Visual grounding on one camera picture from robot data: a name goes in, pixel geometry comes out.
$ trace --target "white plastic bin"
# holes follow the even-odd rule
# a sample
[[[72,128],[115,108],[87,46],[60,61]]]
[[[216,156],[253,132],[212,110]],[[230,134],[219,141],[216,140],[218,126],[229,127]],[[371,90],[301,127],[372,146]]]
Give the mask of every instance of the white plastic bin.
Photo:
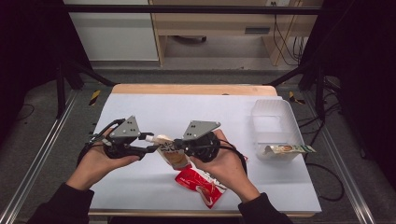
[[[261,160],[292,160],[298,153],[275,155],[271,145],[303,145],[296,119],[285,100],[258,100],[251,111],[257,156]]]

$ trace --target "cabinet door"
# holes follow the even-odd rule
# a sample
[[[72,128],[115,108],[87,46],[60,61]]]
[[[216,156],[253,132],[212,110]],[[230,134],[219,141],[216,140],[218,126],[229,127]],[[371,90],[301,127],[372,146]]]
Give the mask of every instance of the cabinet door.
[[[64,0],[65,4],[147,5],[147,0]],[[149,13],[70,13],[90,61],[158,61]]]

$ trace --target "sleeve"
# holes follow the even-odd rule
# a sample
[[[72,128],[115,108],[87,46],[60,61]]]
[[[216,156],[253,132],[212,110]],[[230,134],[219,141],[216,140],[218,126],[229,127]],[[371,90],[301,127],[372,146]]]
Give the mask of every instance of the sleeve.
[[[81,191],[63,183],[47,203],[38,206],[27,223],[88,224],[92,198],[92,190]]]
[[[283,213],[278,212],[270,203],[268,196],[262,193],[260,197],[238,205],[246,224],[290,224],[292,221]]]

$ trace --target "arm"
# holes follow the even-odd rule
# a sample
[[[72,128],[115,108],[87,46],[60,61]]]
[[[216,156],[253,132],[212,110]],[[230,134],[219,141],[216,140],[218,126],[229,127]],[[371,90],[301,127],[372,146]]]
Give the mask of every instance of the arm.
[[[137,160],[139,158],[136,156],[110,159],[105,154],[103,145],[95,143],[70,178],[58,188],[47,203],[38,206],[27,223],[89,223],[92,185],[111,171]]]
[[[213,132],[218,139],[227,141],[222,130]],[[265,193],[260,194],[246,175],[240,159],[230,150],[221,149],[212,161],[204,163],[191,157],[191,161],[201,170],[212,174],[221,184],[238,195],[238,205],[245,222],[250,223],[292,223],[284,214],[279,213],[271,205]]]

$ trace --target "red pouch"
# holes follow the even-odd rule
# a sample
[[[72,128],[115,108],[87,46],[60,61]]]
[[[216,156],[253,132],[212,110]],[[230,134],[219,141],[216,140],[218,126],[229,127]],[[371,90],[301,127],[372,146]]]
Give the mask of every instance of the red pouch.
[[[202,200],[208,208],[212,208],[227,189],[209,173],[195,168],[181,171],[175,180],[181,186],[200,193]]]

